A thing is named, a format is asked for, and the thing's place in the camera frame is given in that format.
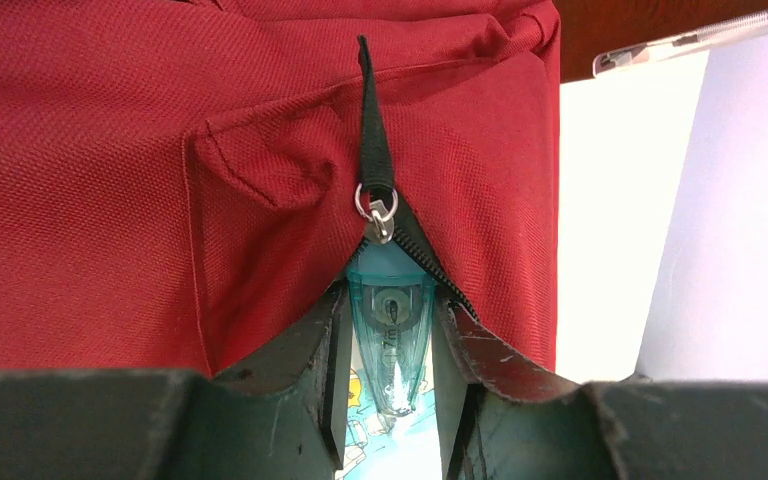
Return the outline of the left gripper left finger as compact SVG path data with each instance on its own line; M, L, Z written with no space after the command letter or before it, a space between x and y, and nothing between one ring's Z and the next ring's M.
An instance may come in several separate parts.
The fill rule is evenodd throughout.
M348 286L215 378L0 371L0 479L330 479L341 467Z

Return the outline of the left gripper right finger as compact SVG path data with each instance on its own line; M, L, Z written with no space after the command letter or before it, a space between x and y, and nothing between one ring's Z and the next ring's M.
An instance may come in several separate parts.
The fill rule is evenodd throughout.
M768 383L579 385L447 298L433 364L446 479L768 479Z

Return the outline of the light blue blister pack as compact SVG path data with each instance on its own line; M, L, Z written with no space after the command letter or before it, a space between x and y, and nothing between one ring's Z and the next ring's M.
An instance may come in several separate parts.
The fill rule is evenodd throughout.
M436 283L394 242L347 267L353 321L338 479L438 479L431 326Z

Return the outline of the red backpack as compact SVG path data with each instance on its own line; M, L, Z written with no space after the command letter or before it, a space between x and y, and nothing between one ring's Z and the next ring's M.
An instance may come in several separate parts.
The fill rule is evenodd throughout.
M553 368L549 1L0 1L0 369L214 374L365 221L366 38L401 207L481 321Z

